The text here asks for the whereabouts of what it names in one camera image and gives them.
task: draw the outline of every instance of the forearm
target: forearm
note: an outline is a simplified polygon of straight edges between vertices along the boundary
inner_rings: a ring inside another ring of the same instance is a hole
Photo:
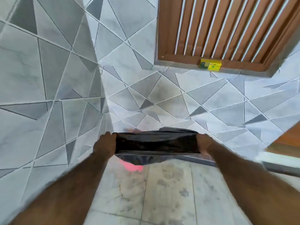
[[[217,143],[208,147],[208,153],[253,225],[299,223],[300,193],[296,189]]]
[[[82,225],[106,163],[101,156],[92,153],[73,170],[48,186],[16,216],[11,225]]]

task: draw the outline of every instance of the yellow label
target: yellow label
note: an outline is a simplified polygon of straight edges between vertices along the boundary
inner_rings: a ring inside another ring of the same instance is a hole
[[[219,71],[221,66],[222,62],[219,60],[201,59],[199,68],[211,71]]]

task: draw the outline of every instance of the black plastic bag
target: black plastic bag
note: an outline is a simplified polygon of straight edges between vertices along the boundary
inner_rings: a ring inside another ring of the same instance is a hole
[[[173,159],[176,155],[199,154],[197,134],[193,130],[171,127],[118,133],[115,155],[134,165],[146,165]]]

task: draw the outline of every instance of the louvered panel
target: louvered panel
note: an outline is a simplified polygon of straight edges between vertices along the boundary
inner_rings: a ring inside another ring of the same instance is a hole
[[[158,59],[266,71],[298,27],[300,0],[160,0]]]

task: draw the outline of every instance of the hand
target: hand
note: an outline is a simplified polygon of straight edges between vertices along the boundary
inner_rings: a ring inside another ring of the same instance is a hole
[[[94,144],[94,153],[100,155],[105,160],[111,158],[115,154],[116,137],[116,133],[110,134],[110,132],[106,132],[104,135],[101,135]]]
[[[197,134],[198,150],[202,155],[209,155],[208,146],[214,143],[214,139],[207,134]]]

